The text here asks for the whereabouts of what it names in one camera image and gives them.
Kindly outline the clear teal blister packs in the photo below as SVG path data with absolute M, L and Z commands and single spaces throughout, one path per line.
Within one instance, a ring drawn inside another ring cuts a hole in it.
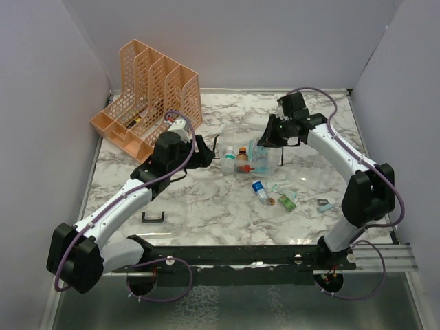
M 260 174 L 268 174 L 270 171 L 269 151 L 257 144 L 258 140 L 253 139 L 248 142 L 248 163 L 252 168 L 252 172 Z

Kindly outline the white bottle green cap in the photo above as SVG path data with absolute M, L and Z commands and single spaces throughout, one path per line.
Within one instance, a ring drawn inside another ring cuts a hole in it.
M 221 163 L 221 170 L 224 175 L 231 175 L 235 171 L 235 154 L 232 146 L 228 146 Z

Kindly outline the brown bottle orange cap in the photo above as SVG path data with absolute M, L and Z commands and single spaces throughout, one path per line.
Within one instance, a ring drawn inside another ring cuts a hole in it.
M 248 154 L 247 154 L 247 149 L 245 147 L 241 147 L 239 149 L 239 152 L 236 156 L 236 160 L 237 160 L 237 164 L 239 166 L 244 166 L 247 164 L 248 162 Z

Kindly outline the clear plastic medicine box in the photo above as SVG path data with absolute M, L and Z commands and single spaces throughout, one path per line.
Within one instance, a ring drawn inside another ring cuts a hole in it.
M 259 146 L 262 130 L 226 127 L 218 140 L 223 175 L 270 177 L 283 165 L 283 149 Z

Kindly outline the blue labelled small bottle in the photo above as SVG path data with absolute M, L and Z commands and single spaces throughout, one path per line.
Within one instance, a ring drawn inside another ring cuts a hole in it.
M 269 201 L 269 196 L 263 187 L 262 183 L 259 180 L 252 182 L 252 189 L 255 192 L 256 196 L 258 197 L 258 200 L 263 203 L 267 204 Z

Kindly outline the clear teal sachet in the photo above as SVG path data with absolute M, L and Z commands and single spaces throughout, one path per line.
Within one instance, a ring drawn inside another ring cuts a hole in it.
M 290 182 L 286 179 L 278 181 L 266 181 L 266 188 L 273 193 L 286 195 L 290 199 L 296 198 L 296 192 L 290 187 Z

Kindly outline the green small medicine box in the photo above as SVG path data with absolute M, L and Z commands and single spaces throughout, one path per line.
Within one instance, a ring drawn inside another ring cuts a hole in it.
M 288 212 L 291 212 L 292 210 L 294 210 L 296 208 L 296 204 L 286 195 L 281 195 L 278 198 L 278 202 Z

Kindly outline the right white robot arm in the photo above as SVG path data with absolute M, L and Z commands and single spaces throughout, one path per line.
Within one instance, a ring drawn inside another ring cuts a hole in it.
M 269 116 L 259 146 L 283 148 L 291 138 L 319 152 L 342 176 L 346 191 L 342 200 L 342 218 L 321 239 L 316 251 L 319 266 L 331 269 L 365 229 L 395 208 L 395 174 L 389 164 L 379 165 L 363 156 L 331 125 L 321 113 L 311 114 L 300 91 L 277 101 L 280 110 Z

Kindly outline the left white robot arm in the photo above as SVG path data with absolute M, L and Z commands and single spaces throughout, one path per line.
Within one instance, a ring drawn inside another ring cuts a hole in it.
M 173 132 L 156 141 L 153 153 L 133 170 L 123 187 L 97 211 L 74 225 L 60 224 L 53 232 L 47 270 L 67 288 L 88 292 L 102 277 L 124 266 L 141 272 L 152 261 L 147 243 L 132 235 L 121 243 L 108 240 L 139 209 L 151 203 L 181 171 L 207 168 L 215 152 L 201 135 L 189 142 Z

